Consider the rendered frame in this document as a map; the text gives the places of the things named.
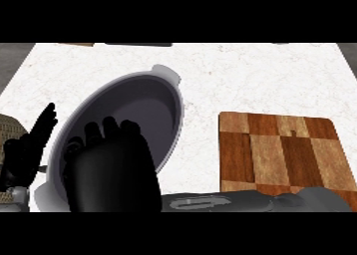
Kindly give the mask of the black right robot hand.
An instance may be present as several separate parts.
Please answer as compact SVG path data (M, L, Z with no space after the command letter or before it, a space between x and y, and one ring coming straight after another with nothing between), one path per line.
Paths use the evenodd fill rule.
M161 190L139 125L105 117L70 138L62 171L71 212L161 212Z

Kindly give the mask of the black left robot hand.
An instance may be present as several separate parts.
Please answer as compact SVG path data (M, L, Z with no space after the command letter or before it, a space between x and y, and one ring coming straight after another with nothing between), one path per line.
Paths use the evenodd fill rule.
M55 104L50 103L37 117L31 130L19 138L9 138L5 141L0 192L6 192L10 187L30 187L56 123Z

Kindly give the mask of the large grey pot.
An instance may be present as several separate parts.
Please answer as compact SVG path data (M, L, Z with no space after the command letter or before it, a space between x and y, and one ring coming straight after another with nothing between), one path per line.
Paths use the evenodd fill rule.
M73 136L84 138L84 124L102 124L104 117L120 123L130 120L141 126L154 159L161 171L173 153L182 126L183 107L179 74L164 65L145 72L130 73L104 84L71 113L53 142L46 168L46 182L34 191L40 212L68 212L61 173L65 166L64 149Z

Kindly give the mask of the checkered wooden cutting board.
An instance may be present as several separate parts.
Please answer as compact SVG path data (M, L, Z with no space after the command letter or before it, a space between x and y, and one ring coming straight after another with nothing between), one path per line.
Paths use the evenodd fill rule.
M278 195L321 186L357 212L357 182L331 120L222 112L217 144L222 192Z

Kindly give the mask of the flat dark grey object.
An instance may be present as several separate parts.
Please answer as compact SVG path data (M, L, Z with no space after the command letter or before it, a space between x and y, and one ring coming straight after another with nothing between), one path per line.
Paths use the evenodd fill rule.
M105 43L105 44L136 47L170 47L173 45L173 43Z

